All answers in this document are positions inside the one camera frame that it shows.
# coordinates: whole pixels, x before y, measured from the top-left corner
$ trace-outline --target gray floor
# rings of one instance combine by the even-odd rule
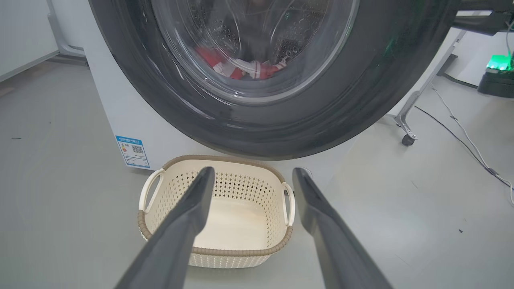
[[[112,288],[144,244],[135,219],[149,172],[124,165],[89,70],[52,65],[0,94],[0,287]],[[514,102],[434,84],[514,180]],[[418,105],[463,137],[433,91]],[[428,116],[414,109],[408,122],[420,138],[409,148],[390,117],[363,132],[325,195],[395,288],[511,287],[507,187]],[[293,255],[305,257],[277,268]],[[313,252],[286,247],[257,268],[190,267],[185,288],[320,288],[319,270]]]

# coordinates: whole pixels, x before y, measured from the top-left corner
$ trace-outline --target basket handle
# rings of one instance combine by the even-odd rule
[[[148,179],[146,179],[146,182],[144,183],[144,186],[143,186],[143,189],[141,190],[141,197],[139,197],[139,209],[144,211],[145,214],[148,214],[148,210],[147,208],[151,208],[152,207],[152,203],[154,202],[154,199],[155,199],[155,196],[156,196],[156,192],[159,190],[159,187],[163,181],[163,178],[161,177],[160,180],[159,180],[159,183],[157,184],[157,187],[155,188],[155,191],[154,191],[154,194],[152,196],[152,199],[150,200],[150,203],[148,204],[148,207],[145,208],[145,204],[146,204],[146,197],[148,196],[148,190],[150,190],[150,187],[152,186],[153,182],[155,181],[155,179],[164,174],[164,169],[161,168],[161,169],[158,169],[157,171],[153,172],[149,177]]]
[[[287,195],[289,197],[289,220],[287,219],[287,211],[286,211],[286,202],[284,205],[284,220],[287,226],[292,226],[295,221],[295,212],[296,212],[296,202],[295,202],[295,194],[292,192],[292,188],[286,182],[283,182],[282,185],[287,191]]]

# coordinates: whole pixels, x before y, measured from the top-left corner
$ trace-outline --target white cable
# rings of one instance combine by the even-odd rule
[[[455,115],[453,114],[453,112],[451,111],[450,107],[446,104],[445,100],[443,99],[443,97],[439,94],[439,92],[437,92],[437,89],[435,89],[435,86],[432,84],[432,82],[430,82],[430,85],[432,86],[432,89],[435,91],[435,93],[439,96],[439,98],[441,99],[441,101],[443,102],[443,104],[446,106],[446,108],[448,109],[448,111],[450,112],[450,115],[451,117],[453,118],[453,120],[455,120],[455,122],[458,124],[459,127],[461,127],[462,131],[464,132],[464,134],[466,135],[466,138],[468,139],[468,141],[471,143],[471,145],[475,148],[475,151],[476,153],[479,155],[480,159],[482,160],[482,162],[484,163],[484,165],[489,168],[489,166],[485,163],[485,160],[484,158],[482,157],[482,154],[480,153],[479,149],[475,146],[475,144],[471,141],[471,139],[469,138],[469,135],[468,133],[466,132],[466,130],[464,129],[464,127],[461,125],[461,123],[458,121],[458,119],[455,117]]]
[[[511,182],[509,182],[508,180],[506,180],[506,179],[504,179],[504,178],[500,177],[499,175],[496,175],[496,177],[497,177],[497,178],[499,178],[499,179],[501,179],[501,180],[503,180],[504,182],[509,183],[509,185],[510,185],[510,202],[511,202],[511,203],[512,203],[512,205],[514,206],[514,199],[512,198],[512,183],[511,183]]]
[[[461,125],[461,123],[458,121],[458,119],[455,117],[455,115],[453,114],[453,111],[451,111],[450,107],[446,104],[445,100],[443,99],[443,97],[439,94],[439,92],[437,92],[437,89],[435,89],[435,86],[432,84],[432,82],[430,82],[430,85],[432,86],[432,89],[435,91],[435,93],[437,94],[437,96],[439,96],[439,99],[443,102],[443,104],[446,106],[446,109],[448,109],[448,111],[450,112],[450,116],[453,120],[455,120],[455,122],[458,124],[459,127],[461,127],[462,131],[464,132],[464,134],[466,135],[466,138],[468,139],[468,141],[471,143],[471,145],[473,146],[473,148],[475,149],[476,153],[479,155],[480,159],[482,160],[482,162],[484,163],[485,167],[490,169],[490,167],[486,164],[484,158],[482,157],[482,154],[480,153],[479,149],[475,146],[475,144],[471,141],[471,139],[469,138],[469,135],[468,135],[468,132],[466,132],[466,129]],[[508,180],[502,178],[499,176],[498,173],[495,174],[497,178],[509,183],[510,185],[510,190],[509,190],[509,195],[510,195],[510,204],[512,206],[514,206],[514,198],[512,197],[512,183],[509,182]]]

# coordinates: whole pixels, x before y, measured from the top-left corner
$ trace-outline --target cable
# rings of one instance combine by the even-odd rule
[[[471,145],[473,146],[473,148],[475,149],[476,153],[479,155],[480,159],[482,160],[482,162],[479,161],[479,159],[475,156],[475,154],[473,154],[473,152],[471,152],[473,154],[473,156],[475,157],[475,159],[477,159],[480,164],[490,173],[492,174],[493,176],[495,176],[497,179],[499,179],[501,182],[503,182],[504,184],[506,184],[507,186],[510,187],[510,190],[509,190],[509,196],[510,196],[510,204],[511,206],[514,206],[514,197],[512,196],[512,183],[502,177],[499,176],[498,172],[496,172],[493,168],[489,167],[487,165],[487,163],[485,162],[484,158],[482,157],[482,154],[480,153],[479,149],[476,147],[476,145],[473,143],[473,141],[471,141],[471,139],[469,138],[469,135],[468,135],[468,132],[466,132],[466,129],[461,125],[461,123],[458,121],[458,119],[455,117],[455,115],[453,114],[453,111],[450,109],[450,107],[446,104],[445,100],[443,99],[443,97],[439,94],[439,92],[437,91],[437,89],[435,88],[435,86],[432,84],[432,82],[430,82],[430,85],[432,86],[432,89],[435,91],[435,93],[437,94],[437,96],[439,96],[440,100],[443,102],[443,104],[446,106],[446,109],[448,109],[448,111],[450,112],[450,117],[455,120],[455,122],[458,124],[459,127],[461,127],[462,131],[464,132],[464,134],[466,135],[466,138],[468,139],[468,141],[471,143]]]
[[[455,122],[458,124],[459,127],[461,127],[462,131],[464,132],[464,134],[466,135],[466,138],[468,139],[468,141],[471,143],[471,145],[475,148],[475,151],[478,153],[480,159],[482,160],[482,162],[484,163],[484,165],[489,168],[489,166],[485,163],[485,160],[484,158],[482,157],[482,154],[480,153],[479,149],[475,146],[475,144],[471,141],[471,139],[469,138],[469,135],[468,133],[466,132],[466,130],[464,129],[464,127],[461,125],[461,123],[458,121],[458,119],[454,116],[453,112],[451,111],[450,107],[446,104],[445,100],[443,99],[443,97],[439,94],[439,92],[437,91],[437,89],[435,89],[435,86],[432,84],[432,82],[430,82],[430,85],[432,86],[432,89],[435,91],[435,93],[437,94],[437,96],[439,96],[439,98],[441,99],[441,101],[443,102],[443,104],[446,106],[446,108],[448,109],[448,111],[450,112],[450,117],[453,118],[453,120],[455,120]]]
[[[444,73],[443,75],[441,75],[442,77],[448,79],[449,81],[452,81],[452,82],[455,82],[455,83],[458,83],[458,84],[461,84],[461,85],[464,85],[464,86],[467,86],[467,87],[470,87],[470,88],[474,88],[474,89],[477,89],[479,88],[478,86],[474,85],[474,84],[471,84],[471,83],[467,83],[467,82],[464,82],[462,80],[459,80],[459,79],[456,79],[456,78],[453,78],[451,75],[447,74],[447,73]]]
[[[463,142],[459,137],[457,137],[446,125],[444,125],[442,122],[440,122],[437,118],[433,117],[431,114],[427,113],[426,111],[420,109],[419,107],[417,106],[414,106],[415,108],[419,109],[420,111],[422,111],[424,114],[428,115],[429,117],[431,117],[433,120],[437,121],[437,123],[439,123],[442,127],[444,127],[453,137],[455,137],[458,141],[460,141],[465,147],[466,149],[468,149],[468,151],[471,153],[471,155],[476,159],[476,161],[482,166],[482,168],[484,168],[484,170],[486,170],[489,174],[491,174],[492,176],[496,177],[498,180],[500,180],[505,186],[507,187],[510,187],[510,185],[508,184],[508,181],[505,181],[505,180],[502,180],[500,177],[498,177],[497,175],[495,175],[493,172],[491,172],[490,170],[487,169],[487,167],[479,160],[479,158],[476,157],[476,155],[473,153],[473,151],[471,150],[471,148],[469,148],[469,146]]]

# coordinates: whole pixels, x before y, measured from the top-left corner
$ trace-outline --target washing machine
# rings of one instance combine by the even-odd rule
[[[85,53],[128,166],[264,161],[321,190],[425,71],[458,0],[90,0]]]

